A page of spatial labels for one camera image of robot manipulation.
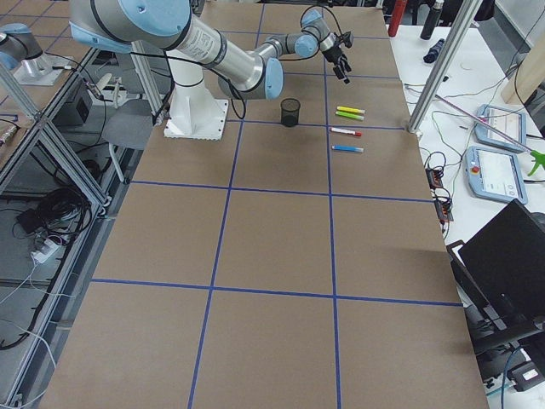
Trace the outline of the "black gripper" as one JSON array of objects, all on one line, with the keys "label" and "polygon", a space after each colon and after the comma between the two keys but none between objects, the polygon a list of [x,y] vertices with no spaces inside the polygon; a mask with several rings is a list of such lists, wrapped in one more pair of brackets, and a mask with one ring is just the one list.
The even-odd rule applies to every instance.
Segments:
[{"label": "black gripper", "polygon": [[350,78],[344,71],[351,71],[347,56],[344,54],[339,44],[334,44],[331,48],[323,50],[324,58],[333,65],[336,77],[343,81],[344,84],[350,83]]}]

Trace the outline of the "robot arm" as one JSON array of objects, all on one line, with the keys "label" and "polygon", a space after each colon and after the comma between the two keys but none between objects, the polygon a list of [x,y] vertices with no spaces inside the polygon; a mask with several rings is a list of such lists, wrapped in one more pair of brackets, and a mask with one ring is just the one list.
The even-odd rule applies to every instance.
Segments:
[{"label": "robot arm", "polygon": [[352,70],[343,52],[353,44],[352,33],[333,32],[314,7],[301,16],[300,32],[271,36],[251,51],[207,26],[188,1],[71,1],[69,10],[72,36],[78,42],[119,54],[130,53],[136,41],[180,51],[215,72],[222,92],[233,99],[277,98],[284,85],[282,55],[307,59],[321,52],[344,83]]}]

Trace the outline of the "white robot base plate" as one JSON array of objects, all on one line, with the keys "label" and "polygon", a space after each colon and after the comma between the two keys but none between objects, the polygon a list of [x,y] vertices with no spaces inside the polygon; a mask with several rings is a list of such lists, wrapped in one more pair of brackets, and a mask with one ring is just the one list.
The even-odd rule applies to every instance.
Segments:
[{"label": "white robot base plate", "polygon": [[167,138],[219,141],[225,128],[228,100],[216,99],[199,84],[175,86],[164,129]]}]

